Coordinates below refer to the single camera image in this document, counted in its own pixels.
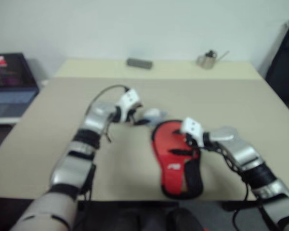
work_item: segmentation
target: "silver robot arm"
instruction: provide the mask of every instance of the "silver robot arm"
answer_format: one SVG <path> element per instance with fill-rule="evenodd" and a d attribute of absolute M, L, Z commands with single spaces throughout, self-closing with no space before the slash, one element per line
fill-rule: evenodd
<path fill-rule="evenodd" d="M 253 146 L 239 137 L 236 129 L 222 127 L 204 132 L 200 123 L 186 118 L 180 129 L 186 143 L 221 153 L 259 201 L 260 211 L 276 230 L 289 231 L 289 189 L 265 164 Z"/>
<path fill-rule="evenodd" d="M 50 189 L 33 201 L 11 231 L 70 231 L 77 212 L 77 196 L 92 184 L 100 138 L 111 122 L 126 122 L 140 98 L 128 89 L 116 103 L 93 102 L 63 156 L 56 164 Z"/>

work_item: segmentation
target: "wire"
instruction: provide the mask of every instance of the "wire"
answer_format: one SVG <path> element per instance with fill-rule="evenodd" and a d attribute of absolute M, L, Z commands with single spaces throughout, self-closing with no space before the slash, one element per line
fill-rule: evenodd
<path fill-rule="evenodd" d="M 82 224 L 82 230 L 85 231 L 87 227 L 87 222 L 88 222 L 88 216 L 89 216 L 89 211 L 91 208 L 91 197 L 92 197 L 92 187 L 89 190 L 89 198 L 87 200 L 87 208 L 83 217 L 83 224 Z"/>
<path fill-rule="evenodd" d="M 110 137 L 109 137 L 109 127 L 110 127 L 110 124 L 111 124 L 111 122 L 109 122 L 109 123 L 107 124 L 107 126 L 106 126 L 106 128 L 105 128 L 105 132 L 104 132 L 104 134 L 105 134 L 105 136 L 106 136 L 106 138 L 107 138 L 107 140 L 108 140 L 109 143 L 112 142 L 111 139 L 110 139 Z"/>
<path fill-rule="evenodd" d="M 86 114 L 88 114 L 88 112 L 89 112 L 92 104 L 93 104 L 98 98 L 100 98 L 106 91 L 109 91 L 109 90 L 111 90 L 111 89 L 113 89 L 113 88 L 124 88 L 125 92 L 127 92 L 127 91 L 130 89 L 129 87 L 127 87 L 127 86 L 125 86 L 125 85 L 123 85 L 123 84 L 111 85 L 111 86 L 109 86 L 109 87 L 107 87 L 107 88 L 104 88 L 103 90 L 101 90 L 101 91 L 93 98 L 93 100 L 92 100 L 91 103 L 90 103 L 90 106 L 88 107 L 88 109 L 87 109 L 87 111 L 86 111 Z"/>
<path fill-rule="evenodd" d="M 221 154 L 223 156 L 226 164 L 230 168 L 230 170 L 235 172 L 235 173 L 237 173 L 238 175 L 240 175 L 239 170 L 232 164 L 230 159 L 220 149 L 216 149 L 216 150 L 213 150 L 213 151 L 217 152 L 218 154 Z M 245 201 L 247 201 L 247 199 L 249 197 L 250 191 L 249 191 L 249 185 L 243 179 L 242 179 L 242 181 L 245 183 L 245 187 L 246 187 L 245 197 L 242 200 L 242 202 L 245 202 Z M 236 224 L 236 218 L 237 218 L 237 215 L 239 214 L 240 210 L 241 209 L 237 209 L 232 215 L 232 224 L 233 224 L 233 226 L 234 226 L 236 231 L 240 231 L 240 229 L 238 228 L 238 226 Z"/>
<path fill-rule="evenodd" d="M 83 198 L 84 198 L 84 200 L 83 200 L 83 202 L 84 202 L 84 204 L 86 204 L 86 202 L 88 201 L 88 199 L 87 199 L 87 195 L 86 194 L 84 194 L 83 195 Z M 73 227 L 73 230 L 77 230 L 77 228 L 82 224 L 82 222 L 84 221 L 84 215 L 79 219 L 79 221 L 74 225 L 74 227 Z"/>
<path fill-rule="evenodd" d="M 131 120 L 132 125 L 136 124 L 136 120 L 135 120 L 135 117 L 133 115 L 130 115 L 130 120 Z"/>
<path fill-rule="evenodd" d="M 249 185 L 247 183 L 245 183 L 245 186 L 246 186 L 246 194 L 245 194 L 243 202 L 247 201 L 247 198 L 249 197 L 249 192 L 250 192 L 249 191 Z M 240 212 L 240 210 L 241 209 L 237 209 L 232 216 L 232 224 L 233 224 L 236 231 L 240 231 L 240 229 L 238 228 L 238 226 L 236 224 L 236 217 L 237 217 L 238 213 Z"/>

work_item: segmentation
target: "gray object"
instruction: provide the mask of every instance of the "gray object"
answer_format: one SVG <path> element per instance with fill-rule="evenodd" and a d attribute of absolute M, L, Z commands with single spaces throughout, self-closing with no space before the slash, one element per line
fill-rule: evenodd
<path fill-rule="evenodd" d="M 156 126 L 164 120 L 164 117 L 167 115 L 167 112 L 161 111 L 158 108 L 150 108 L 146 110 L 143 114 L 143 119 L 148 120 L 148 126 Z"/>
<path fill-rule="evenodd" d="M 226 51 L 221 57 L 217 59 L 217 53 L 215 51 L 210 50 L 208 53 L 205 53 L 202 56 L 199 56 L 197 59 L 197 64 L 201 66 L 203 69 L 212 69 L 214 65 L 223 59 L 229 51 Z"/>
<path fill-rule="evenodd" d="M 127 66 L 133 66 L 133 67 L 139 67 L 139 68 L 143 68 L 143 69 L 149 70 L 149 69 L 152 68 L 153 62 L 152 61 L 129 58 L 126 61 L 126 65 Z"/>

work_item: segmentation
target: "small watering can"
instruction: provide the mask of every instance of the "small watering can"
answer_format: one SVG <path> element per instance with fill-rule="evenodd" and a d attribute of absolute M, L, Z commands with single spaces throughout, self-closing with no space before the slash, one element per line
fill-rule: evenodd
<path fill-rule="evenodd" d="M 202 56 L 199 56 L 196 63 L 204 69 L 212 69 L 214 65 L 224 58 L 229 51 L 223 54 L 220 58 L 217 59 L 217 53 L 210 50 L 208 53 L 205 53 Z"/>

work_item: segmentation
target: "table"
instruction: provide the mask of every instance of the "table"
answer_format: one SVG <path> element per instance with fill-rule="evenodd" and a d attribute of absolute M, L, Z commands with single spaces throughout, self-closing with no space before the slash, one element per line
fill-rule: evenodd
<path fill-rule="evenodd" d="M 0 117 L 0 125 L 14 125 L 17 124 L 20 121 L 20 117 Z"/>
<path fill-rule="evenodd" d="M 262 77 L 248 62 L 218 62 L 205 70 L 195 61 L 155 60 L 151 70 L 126 66 L 125 60 L 68 59 L 55 77 L 132 79 L 254 79 Z"/>
<path fill-rule="evenodd" d="M 51 171 L 89 102 L 102 88 L 115 83 L 137 89 L 145 108 L 166 110 L 169 119 L 191 116 L 208 130 L 223 125 L 237 128 L 289 186 L 289 110 L 260 78 L 166 81 L 63 77 L 50 81 L 0 147 L 0 197 L 34 199 L 44 193 Z M 116 101 L 120 95 L 114 90 L 104 100 Z M 110 135 L 113 143 L 102 139 L 94 160 L 97 171 L 93 199 L 167 199 L 160 189 L 150 130 L 112 125 Z M 203 153 L 201 173 L 204 193 L 200 199 L 244 197 L 241 179 L 217 154 Z"/>

